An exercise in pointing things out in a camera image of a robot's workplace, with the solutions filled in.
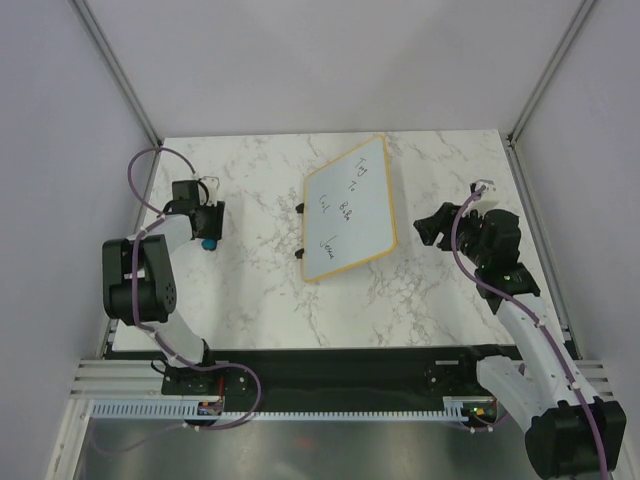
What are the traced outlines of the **blue whiteboard eraser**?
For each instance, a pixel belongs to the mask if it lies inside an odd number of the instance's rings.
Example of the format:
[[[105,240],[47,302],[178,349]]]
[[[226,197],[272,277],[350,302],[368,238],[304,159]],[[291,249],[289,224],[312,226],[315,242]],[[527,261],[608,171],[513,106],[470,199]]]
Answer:
[[[201,247],[206,251],[215,251],[217,248],[217,241],[214,239],[203,239],[201,241]]]

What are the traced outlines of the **yellow framed whiteboard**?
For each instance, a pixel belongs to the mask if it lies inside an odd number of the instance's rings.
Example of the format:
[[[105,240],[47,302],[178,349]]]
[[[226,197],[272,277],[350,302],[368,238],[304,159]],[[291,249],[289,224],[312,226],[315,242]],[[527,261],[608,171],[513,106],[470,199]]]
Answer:
[[[375,135],[310,173],[303,184],[302,279],[313,283],[397,246],[386,138]]]

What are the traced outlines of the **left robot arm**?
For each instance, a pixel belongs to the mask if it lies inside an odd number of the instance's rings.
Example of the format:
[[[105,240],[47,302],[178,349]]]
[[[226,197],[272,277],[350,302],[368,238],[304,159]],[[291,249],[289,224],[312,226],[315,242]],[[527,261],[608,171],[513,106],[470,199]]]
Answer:
[[[107,316],[146,334],[168,363],[185,368],[184,382],[198,394],[218,385],[217,367],[205,361],[209,347],[177,310],[178,292],[171,254],[198,241],[217,249],[223,233],[225,202],[219,179],[203,177],[172,183],[172,199],[139,234],[102,246],[103,306]]]

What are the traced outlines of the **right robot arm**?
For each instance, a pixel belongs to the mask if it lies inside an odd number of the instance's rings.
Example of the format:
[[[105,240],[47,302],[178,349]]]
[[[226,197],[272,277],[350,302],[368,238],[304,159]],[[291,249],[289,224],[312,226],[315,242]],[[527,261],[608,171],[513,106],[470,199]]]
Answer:
[[[474,359],[457,370],[469,394],[488,390],[524,433],[529,461],[542,479],[597,473],[606,478],[618,463],[626,415],[604,400],[581,373],[563,339],[547,325],[546,309],[532,274],[520,261],[516,214],[483,214],[446,202],[414,222],[422,243],[468,259],[472,280],[506,328],[525,364],[504,356]]]

